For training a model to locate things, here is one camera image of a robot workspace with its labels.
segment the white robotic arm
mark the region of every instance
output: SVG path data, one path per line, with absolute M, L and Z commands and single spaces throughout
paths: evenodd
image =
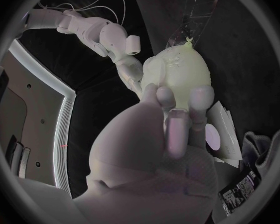
M 83 44 L 115 63 L 123 83 L 139 98 L 143 68 L 133 55 L 140 52 L 140 38 L 128 36 L 126 30 L 100 17 L 84 18 L 76 11 L 32 9 L 26 18 L 25 29 L 55 28 L 60 33 L 76 34 Z

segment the dark background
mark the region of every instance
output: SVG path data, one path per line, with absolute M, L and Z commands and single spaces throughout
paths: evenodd
M 12 4 L 9 1 L 0 0 L 0 17 L 4 16 L 5 8 Z M 83 1 L 56 0 L 56 3 L 70 2 L 76 7 L 81 7 L 84 6 Z M 265 1 L 280 20 L 280 0 Z M 121 20 L 121 0 L 109 2 L 108 6 L 114 10 L 117 9 L 116 13 Z M 144 62 L 153 54 L 150 42 L 160 43 L 154 44 L 153 47 L 163 44 L 165 46 L 167 39 L 174 32 L 174 26 L 178 25 L 178 19 L 161 17 L 163 21 L 173 20 L 173 22 L 166 23 L 167 29 L 163 28 L 163 40 L 150 41 L 144 22 L 139 16 L 140 11 L 136 1 L 126 0 L 126 2 L 129 5 L 124 27 L 128 34 L 141 36 L 142 51 L 138 59 Z M 172 11 L 176 9 L 175 6 L 165 6 L 166 4 L 163 6 L 164 9 L 173 9 Z M 107 11 L 99 10 L 93 13 L 97 16 L 109 16 L 110 20 L 114 19 Z M 149 26 L 149 23 L 146 25 L 148 33 L 155 30 L 155 27 Z M 44 39 L 46 37 L 50 37 L 50 42 L 46 42 Z M 71 172 L 70 169 L 82 167 L 81 163 L 75 164 L 74 161 L 80 159 L 84 163 L 83 167 L 88 167 L 85 164 L 88 164 L 91 144 L 97 134 L 120 111 L 135 104 L 138 100 L 134 94 L 125 89 L 117 77 L 114 65 L 106 58 L 93 54 L 90 49 L 77 42 L 76 37 L 59 34 L 53 30 L 38 30 L 25 33 L 21 41 L 26 43 L 26 46 L 30 43 L 30 51 L 35 53 L 36 57 L 39 56 L 41 62 L 77 91 L 75 106 L 91 111 L 73 112 L 69 134 L 69 142 L 72 142 L 69 143 L 68 150 L 68 163 L 71 165 L 69 167 L 70 184 L 75 189 L 74 195 L 79 196 L 85 189 L 85 176 L 90 170 L 85 168 L 79 173 Z M 212 84 L 215 91 L 218 91 L 216 99 L 222 101 L 222 104 L 231 110 L 240 142 L 244 133 L 250 130 L 272 136 L 280 128 L 280 70 L 269 41 L 244 6 L 235 0 L 219 0 L 195 48 L 209 66 Z M 87 128 L 82 128 L 81 122 L 87 123 Z M 267 207 L 267 211 L 263 212 L 254 223 L 264 223 L 267 218 L 276 215 L 273 210 L 276 206 L 280 218 L 280 191 Z M 0 223 L 7 220 L 11 223 L 17 222 L 18 218 L 0 193 Z

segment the clear plastic bag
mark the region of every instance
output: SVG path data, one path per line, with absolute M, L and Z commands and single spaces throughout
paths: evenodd
M 166 48 L 182 45 L 186 38 L 193 38 L 195 46 L 207 25 L 218 0 L 187 0 L 181 26 L 171 35 Z

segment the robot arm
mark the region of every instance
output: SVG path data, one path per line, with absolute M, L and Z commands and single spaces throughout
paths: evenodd
M 24 31 L 55 28 L 64 34 L 76 34 L 80 41 L 102 57 L 109 56 L 115 63 L 123 83 L 139 98 L 143 68 L 133 55 L 140 52 L 140 38 L 128 36 L 126 30 L 100 17 L 84 18 L 76 11 L 32 9 L 26 16 Z

